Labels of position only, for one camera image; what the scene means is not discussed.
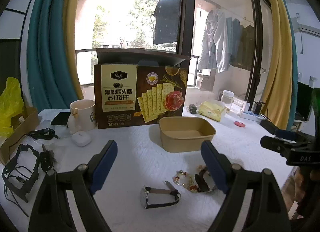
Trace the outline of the dark leather strap watch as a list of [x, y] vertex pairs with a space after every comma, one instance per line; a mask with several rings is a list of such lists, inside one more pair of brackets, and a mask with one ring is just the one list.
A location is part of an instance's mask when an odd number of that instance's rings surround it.
[[196, 173], [194, 178], [197, 183], [197, 192], [199, 193], [208, 193], [217, 189], [216, 184], [206, 166], [201, 169], [199, 173]]

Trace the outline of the yellow right curtain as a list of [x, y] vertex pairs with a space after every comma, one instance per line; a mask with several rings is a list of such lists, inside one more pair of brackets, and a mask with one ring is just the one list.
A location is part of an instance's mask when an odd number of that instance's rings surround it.
[[292, 37], [283, 0], [270, 0], [273, 46], [270, 69], [263, 92], [268, 118], [279, 129], [289, 122], [292, 94]]

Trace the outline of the yellow curtain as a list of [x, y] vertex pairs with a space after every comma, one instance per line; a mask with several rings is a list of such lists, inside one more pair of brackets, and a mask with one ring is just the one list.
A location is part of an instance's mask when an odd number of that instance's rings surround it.
[[63, 3], [63, 34], [65, 41], [66, 60], [72, 85], [78, 99], [83, 99], [78, 73], [76, 70], [75, 56], [75, 21], [78, 0], [64, 0]]
[[270, 69], [263, 92], [268, 118], [279, 129], [289, 122], [292, 94], [292, 37], [283, 0], [270, 0], [273, 46]]

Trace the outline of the white power strip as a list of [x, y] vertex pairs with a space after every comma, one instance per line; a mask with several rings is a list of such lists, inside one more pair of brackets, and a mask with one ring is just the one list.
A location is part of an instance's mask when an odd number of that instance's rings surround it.
[[247, 101], [244, 101], [242, 108], [240, 109], [240, 112], [238, 114], [240, 118], [247, 119], [250, 121], [255, 121], [255, 122], [260, 122], [265, 119], [260, 114], [255, 114], [254, 112], [250, 111], [249, 106], [250, 106], [250, 103]]

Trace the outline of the red round disc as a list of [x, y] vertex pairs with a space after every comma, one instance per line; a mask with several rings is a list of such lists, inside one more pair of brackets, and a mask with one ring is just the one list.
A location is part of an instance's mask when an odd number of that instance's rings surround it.
[[234, 125], [238, 126], [238, 127], [245, 127], [246, 125], [240, 121], [235, 121]]

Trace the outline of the black car key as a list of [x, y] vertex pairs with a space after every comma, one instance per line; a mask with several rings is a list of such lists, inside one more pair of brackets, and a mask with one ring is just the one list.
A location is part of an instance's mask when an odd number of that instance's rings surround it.
[[41, 146], [43, 151], [40, 153], [40, 165], [43, 172], [47, 173], [49, 170], [54, 168], [54, 165], [57, 163], [57, 161], [54, 157], [53, 150], [46, 149], [44, 144]]

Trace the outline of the clear plastic jar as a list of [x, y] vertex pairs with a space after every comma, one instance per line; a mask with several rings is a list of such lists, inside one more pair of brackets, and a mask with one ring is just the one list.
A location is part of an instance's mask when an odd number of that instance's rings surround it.
[[222, 92], [220, 101], [225, 104], [225, 107], [227, 108], [227, 112], [229, 112], [232, 108], [232, 104], [234, 101], [234, 93], [229, 90], [224, 90]]

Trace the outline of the yellow tissue pack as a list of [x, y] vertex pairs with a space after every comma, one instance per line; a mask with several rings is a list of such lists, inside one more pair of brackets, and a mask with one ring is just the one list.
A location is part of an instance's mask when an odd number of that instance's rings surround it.
[[220, 122], [227, 112], [227, 107], [223, 102], [205, 101], [199, 106], [198, 113], [202, 116]]

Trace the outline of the brown cardboard box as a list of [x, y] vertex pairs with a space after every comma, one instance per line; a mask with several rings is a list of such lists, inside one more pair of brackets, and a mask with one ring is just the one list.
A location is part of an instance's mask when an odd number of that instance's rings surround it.
[[33, 107], [25, 107], [22, 114], [17, 115], [13, 118], [12, 123], [14, 124], [13, 134], [8, 138], [1, 138], [1, 164], [5, 165], [9, 161], [9, 146], [10, 151], [16, 148], [16, 143], [21, 137], [30, 131], [35, 130], [37, 125], [40, 123], [38, 111]]

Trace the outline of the black smartphone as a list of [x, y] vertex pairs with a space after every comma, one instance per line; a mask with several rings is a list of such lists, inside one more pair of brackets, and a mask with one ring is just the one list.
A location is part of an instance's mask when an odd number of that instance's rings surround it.
[[50, 124], [54, 126], [67, 126], [70, 115], [70, 112], [59, 112]]

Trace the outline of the white ceramic mug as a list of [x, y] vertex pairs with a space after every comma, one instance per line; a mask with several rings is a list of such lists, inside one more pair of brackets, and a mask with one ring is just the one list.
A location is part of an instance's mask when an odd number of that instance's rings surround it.
[[96, 128], [95, 101], [89, 99], [74, 101], [70, 104], [70, 111], [67, 126], [71, 134]]

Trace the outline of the small grey figurine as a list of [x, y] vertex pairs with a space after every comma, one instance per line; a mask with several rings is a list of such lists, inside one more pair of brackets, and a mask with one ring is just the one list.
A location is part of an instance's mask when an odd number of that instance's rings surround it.
[[189, 105], [188, 109], [189, 109], [189, 112], [190, 112], [191, 114], [196, 114], [196, 113], [197, 113], [197, 106], [194, 105], [193, 103], [191, 103], [191, 104]]

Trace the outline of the brown paper bowl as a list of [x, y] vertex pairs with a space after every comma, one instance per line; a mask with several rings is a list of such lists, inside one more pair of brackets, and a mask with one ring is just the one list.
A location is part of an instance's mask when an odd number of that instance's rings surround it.
[[212, 141], [216, 129], [198, 117], [164, 117], [159, 121], [163, 149], [170, 153], [193, 152], [204, 141]]

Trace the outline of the yellow plastic bag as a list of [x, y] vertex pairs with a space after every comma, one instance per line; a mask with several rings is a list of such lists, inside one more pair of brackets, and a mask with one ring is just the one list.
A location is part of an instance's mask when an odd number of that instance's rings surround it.
[[21, 87], [19, 80], [14, 77], [8, 77], [6, 88], [1, 97], [1, 137], [9, 137], [13, 134], [11, 120], [13, 117], [23, 112], [24, 102], [21, 96]]

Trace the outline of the light blue hanging shirt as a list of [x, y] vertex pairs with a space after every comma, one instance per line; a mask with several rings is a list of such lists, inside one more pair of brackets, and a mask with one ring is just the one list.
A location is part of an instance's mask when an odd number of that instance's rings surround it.
[[225, 13], [221, 9], [212, 10], [208, 13], [205, 23], [198, 71], [204, 69], [216, 69], [218, 73], [228, 71], [228, 51]]

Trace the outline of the teal left curtain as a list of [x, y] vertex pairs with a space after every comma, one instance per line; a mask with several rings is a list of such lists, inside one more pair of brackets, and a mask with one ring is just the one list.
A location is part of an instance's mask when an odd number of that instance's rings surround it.
[[65, 0], [35, 0], [27, 41], [31, 102], [38, 110], [67, 109], [79, 97], [67, 63]]

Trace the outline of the brown cracker box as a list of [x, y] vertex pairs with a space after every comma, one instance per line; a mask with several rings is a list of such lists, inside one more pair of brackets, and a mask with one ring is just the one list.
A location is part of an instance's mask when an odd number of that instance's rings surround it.
[[190, 57], [135, 48], [98, 48], [94, 65], [99, 129], [156, 124], [180, 117]]

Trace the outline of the dark hanging shirt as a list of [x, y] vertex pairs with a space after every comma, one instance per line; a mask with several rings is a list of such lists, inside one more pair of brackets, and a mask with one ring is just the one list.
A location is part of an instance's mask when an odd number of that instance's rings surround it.
[[180, 1], [159, 0], [153, 16], [156, 19], [153, 44], [174, 43], [177, 41], [180, 24]]

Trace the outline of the yellow left curtain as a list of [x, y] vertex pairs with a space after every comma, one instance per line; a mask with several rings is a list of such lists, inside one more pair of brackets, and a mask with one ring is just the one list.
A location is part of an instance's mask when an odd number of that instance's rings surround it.
[[76, 70], [75, 56], [75, 21], [78, 0], [64, 0], [63, 3], [63, 34], [65, 41], [66, 60], [72, 85], [78, 99], [83, 99], [78, 73]]

